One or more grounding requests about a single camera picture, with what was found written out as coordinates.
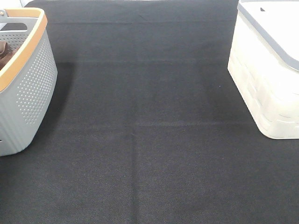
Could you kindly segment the black fabric table mat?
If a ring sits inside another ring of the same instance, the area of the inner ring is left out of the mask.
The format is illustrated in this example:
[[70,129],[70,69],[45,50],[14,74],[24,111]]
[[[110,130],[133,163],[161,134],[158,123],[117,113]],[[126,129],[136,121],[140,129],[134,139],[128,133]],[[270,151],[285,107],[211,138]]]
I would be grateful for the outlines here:
[[0,159],[3,224],[296,224],[299,142],[260,133],[228,70],[235,0],[35,0],[58,76]]

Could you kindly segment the grey perforated laundry basket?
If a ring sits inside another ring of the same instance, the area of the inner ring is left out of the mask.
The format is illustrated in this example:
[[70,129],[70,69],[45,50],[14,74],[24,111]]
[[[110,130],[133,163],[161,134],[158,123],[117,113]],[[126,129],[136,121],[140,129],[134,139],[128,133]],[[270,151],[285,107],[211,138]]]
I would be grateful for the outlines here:
[[57,67],[45,12],[36,7],[0,11],[0,41],[19,47],[0,70],[0,154],[16,154],[33,140],[50,104]]

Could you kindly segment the white plastic storage bin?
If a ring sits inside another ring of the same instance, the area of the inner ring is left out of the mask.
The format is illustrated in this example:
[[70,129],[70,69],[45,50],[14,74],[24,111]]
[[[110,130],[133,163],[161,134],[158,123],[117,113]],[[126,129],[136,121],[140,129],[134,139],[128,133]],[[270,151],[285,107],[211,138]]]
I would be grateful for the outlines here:
[[239,1],[228,71],[263,135],[297,139],[298,1]]

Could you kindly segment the brown towels in basket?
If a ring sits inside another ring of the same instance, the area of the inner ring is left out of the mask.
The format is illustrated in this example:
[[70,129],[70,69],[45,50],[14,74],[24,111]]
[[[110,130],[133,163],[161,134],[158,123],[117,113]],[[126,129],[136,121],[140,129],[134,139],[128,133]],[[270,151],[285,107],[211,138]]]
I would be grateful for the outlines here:
[[13,55],[18,51],[19,47],[11,50],[7,42],[0,42],[0,70],[9,62]]

